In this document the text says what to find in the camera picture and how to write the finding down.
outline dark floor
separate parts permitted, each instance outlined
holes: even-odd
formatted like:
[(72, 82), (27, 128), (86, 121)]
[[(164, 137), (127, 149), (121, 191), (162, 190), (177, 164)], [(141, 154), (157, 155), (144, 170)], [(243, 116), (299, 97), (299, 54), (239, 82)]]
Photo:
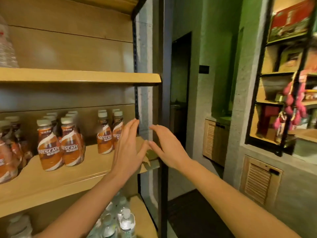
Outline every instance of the dark floor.
[(234, 238), (207, 200), (193, 190), (168, 202), (168, 221), (178, 238)]

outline doorway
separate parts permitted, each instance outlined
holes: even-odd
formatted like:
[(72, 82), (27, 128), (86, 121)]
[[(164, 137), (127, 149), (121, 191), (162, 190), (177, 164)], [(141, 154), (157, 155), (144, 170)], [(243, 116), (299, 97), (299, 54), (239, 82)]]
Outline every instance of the doorway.
[(172, 43), (170, 129), (186, 147), (192, 32)]

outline black metal shelf frame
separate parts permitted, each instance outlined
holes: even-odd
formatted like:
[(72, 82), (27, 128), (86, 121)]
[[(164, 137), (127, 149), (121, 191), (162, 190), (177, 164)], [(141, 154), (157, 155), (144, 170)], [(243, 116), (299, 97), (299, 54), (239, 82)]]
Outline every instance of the black metal shelf frame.
[(279, 72), (269, 73), (269, 74), (261, 74), (263, 61), (264, 61), (265, 48), (268, 46), (271, 46), (271, 45), (280, 45), (280, 44), (287, 43), (290, 41), (297, 41), (297, 40), (302, 40), (302, 39), (304, 40), (303, 54), (302, 54), (299, 68), (298, 68), (298, 72), (297, 72), (295, 80), (294, 80), (294, 87), (293, 87), (293, 91), (292, 91), (292, 95), (294, 97), (294, 100), (296, 100), (297, 93), (299, 90), (299, 74), (305, 66), (308, 50), (309, 50), (310, 44), (313, 40), (313, 26), (314, 26), (314, 22), (315, 22), (316, 0), (315, 0), (314, 10), (312, 11), (312, 14), (311, 14), (311, 17), (309, 20), (307, 34), (298, 35), (295, 37), (290, 37), (290, 38), (267, 43), (269, 28), (271, 25), (271, 14), (273, 11), (273, 4), (274, 4), (274, 0), (268, 0), (267, 8), (266, 8), (266, 17), (265, 17), (263, 39), (262, 39), (262, 43), (261, 43), (261, 50), (260, 50), (260, 57), (259, 57), (259, 64), (258, 64), (258, 69), (257, 69), (257, 73), (256, 73), (256, 81), (255, 81), (255, 87), (253, 90), (252, 105), (251, 105), (251, 109), (250, 109), (250, 115), (249, 115), (249, 120), (248, 120), (248, 127), (247, 127), (247, 134), (246, 134), (245, 143), (251, 144), (253, 146), (256, 146), (256, 147), (259, 147), (262, 149), (265, 149), (265, 150), (270, 151), (272, 153), (275, 153), (277, 156), (281, 157), (283, 155), (283, 152), (285, 151), (284, 147), (286, 144), (288, 129), (290, 126), (290, 121), (291, 121), (292, 116), (287, 117), (280, 145), (273, 144), (273, 143), (267, 142), (265, 140), (257, 139), (257, 138), (250, 136), (253, 114), (254, 114), (254, 110), (255, 110), (255, 107), (257, 104), (258, 105), (269, 105), (269, 106), (282, 106), (281, 104), (269, 104), (269, 103), (261, 103), (261, 102), (256, 101), (256, 96), (257, 96), (257, 92), (258, 92), (258, 88), (259, 88), (260, 78), (261, 77), (269, 77), (269, 76), (291, 76), (292, 75), (292, 73), (279, 73)]
[[(132, 11), (133, 31), (133, 62), (134, 72), (138, 72), (136, 16), (144, 6), (146, 0), (139, 0)], [(159, 124), (169, 128), (170, 125), (170, 99), (171, 99), (171, 64), (172, 64), (172, 23), (173, 23), (173, 0), (159, 0), (159, 55), (160, 76), (162, 83), (159, 85)], [(134, 87), (135, 94), (135, 117), (139, 118), (138, 87)], [(141, 177), (138, 174), (138, 193), (141, 195)], [(160, 160), (158, 168), (158, 225), (149, 212), (151, 219), (158, 231), (159, 238), (167, 238), (167, 193), (168, 193), (168, 167)]]

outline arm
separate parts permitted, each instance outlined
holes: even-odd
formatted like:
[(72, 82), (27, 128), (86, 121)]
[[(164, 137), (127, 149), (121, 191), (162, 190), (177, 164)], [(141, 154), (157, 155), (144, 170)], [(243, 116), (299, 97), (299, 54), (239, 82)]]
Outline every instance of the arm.
[(160, 140), (150, 147), (169, 167), (189, 179), (237, 238), (298, 238), (299, 236), (275, 216), (248, 199), (218, 176), (192, 160), (168, 128), (151, 126)]
[(111, 172), (68, 208), (37, 238), (83, 238), (125, 182), (137, 171), (147, 151), (145, 141), (136, 152), (138, 120), (130, 121), (121, 133), (114, 152)]

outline hand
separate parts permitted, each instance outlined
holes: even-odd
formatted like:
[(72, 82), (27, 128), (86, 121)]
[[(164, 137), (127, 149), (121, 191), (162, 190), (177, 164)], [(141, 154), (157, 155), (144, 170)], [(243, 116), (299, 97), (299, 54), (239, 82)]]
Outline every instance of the hand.
[(115, 147), (111, 172), (127, 181), (140, 167), (148, 150), (145, 140), (140, 151), (136, 150), (136, 135), (139, 120), (133, 119), (125, 125)]
[(149, 141), (149, 146), (166, 165), (180, 170), (185, 161), (190, 160), (180, 141), (164, 126), (151, 125), (150, 129), (156, 132), (162, 149), (153, 141)]

